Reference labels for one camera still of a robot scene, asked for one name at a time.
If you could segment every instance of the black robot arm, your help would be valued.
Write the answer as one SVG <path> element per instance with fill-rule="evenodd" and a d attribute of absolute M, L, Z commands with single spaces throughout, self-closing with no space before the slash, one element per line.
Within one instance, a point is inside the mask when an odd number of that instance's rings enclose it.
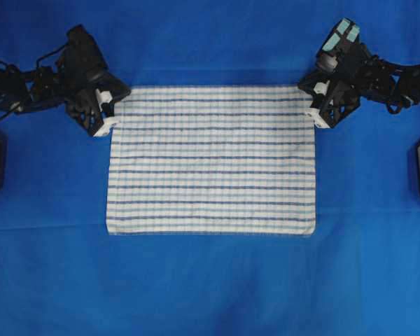
<path fill-rule="evenodd" d="M 360 97 L 385 104 L 393 114 L 420 103 L 420 65 L 372 55 L 359 31 L 352 20 L 339 21 L 317 52 L 316 70 L 298 84 L 313 97 L 309 114 L 317 127 L 336 126 L 360 106 Z"/>
<path fill-rule="evenodd" d="M 129 87 L 109 73 L 98 45 L 82 25 L 67 37 L 60 49 L 39 58 L 33 71 L 21 72 L 0 61 L 0 110 L 5 111 L 0 120 L 65 103 L 69 116 L 91 136 L 107 135 L 118 122 L 113 106 L 130 93 Z M 60 51 L 56 71 L 40 65 Z"/>

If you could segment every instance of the blue backdrop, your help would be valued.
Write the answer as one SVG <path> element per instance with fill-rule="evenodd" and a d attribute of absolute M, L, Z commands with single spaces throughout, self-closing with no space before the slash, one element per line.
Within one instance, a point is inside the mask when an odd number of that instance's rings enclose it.
<path fill-rule="evenodd" d="M 343 17 L 420 63 L 414 0 L 0 0 L 0 60 L 30 70 L 82 23 L 132 85 L 292 84 Z M 0 130 L 0 335 L 420 335 L 420 106 L 316 131 L 307 238 L 110 237 L 109 137 L 62 107 Z"/>

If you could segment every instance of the cable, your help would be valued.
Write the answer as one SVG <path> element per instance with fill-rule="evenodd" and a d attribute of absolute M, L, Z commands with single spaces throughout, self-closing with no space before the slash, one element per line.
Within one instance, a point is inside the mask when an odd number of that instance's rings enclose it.
<path fill-rule="evenodd" d="M 68 42 L 67 43 L 65 43 L 62 47 L 60 47 L 60 48 L 58 48 L 58 49 L 56 49 L 55 51 L 52 51 L 52 52 L 50 52 L 49 54 L 47 54 L 47 55 L 44 55 L 44 56 L 42 56 L 42 57 L 40 57 L 40 58 L 38 58 L 37 59 L 37 61 L 36 61 L 36 69 L 38 69 L 39 68 L 39 63 L 41 62 L 41 60 L 44 60 L 45 58 L 47 58 L 47 57 L 49 57 L 49 56 L 53 56 L 54 54 L 57 54 L 59 51 L 61 51 L 62 49 L 64 49 L 65 47 L 67 47 L 68 46 Z"/>
<path fill-rule="evenodd" d="M 5 66 L 6 68 L 8 67 L 7 63 L 5 63 L 3 61 L 0 61 L 0 64 L 3 65 L 3 66 Z"/>
<path fill-rule="evenodd" d="M 31 97 L 28 96 L 28 98 L 24 99 L 23 101 L 21 101 L 19 104 L 17 104 L 16 106 L 14 106 L 11 110 L 9 110 L 8 112 L 6 112 L 5 114 L 3 114 L 2 116 L 0 116 L 0 121 L 2 121 L 4 118 L 8 117 L 12 112 L 16 111 L 19 107 L 21 107 L 24 103 L 27 102 L 28 99 L 30 99 Z"/>

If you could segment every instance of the blue fabric surface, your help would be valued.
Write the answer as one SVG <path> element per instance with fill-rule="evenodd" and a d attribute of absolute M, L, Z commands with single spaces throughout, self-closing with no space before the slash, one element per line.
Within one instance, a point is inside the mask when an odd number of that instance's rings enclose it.
<path fill-rule="evenodd" d="M 34 67 L 83 23 L 132 85 L 292 84 L 340 18 L 420 63 L 420 1 L 0 0 L 0 59 Z M 63 108 L 12 116 L 0 335 L 420 335 L 420 106 L 363 101 L 316 131 L 310 238 L 110 237 L 110 138 Z"/>

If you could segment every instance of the towel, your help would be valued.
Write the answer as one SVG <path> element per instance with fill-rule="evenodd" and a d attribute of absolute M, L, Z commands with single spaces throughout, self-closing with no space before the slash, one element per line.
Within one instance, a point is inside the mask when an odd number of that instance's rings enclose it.
<path fill-rule="evenodd" d="M 115 106 L 109 234 L 310 235 L 311 97 L 296 87 L 140 87 Z"/>

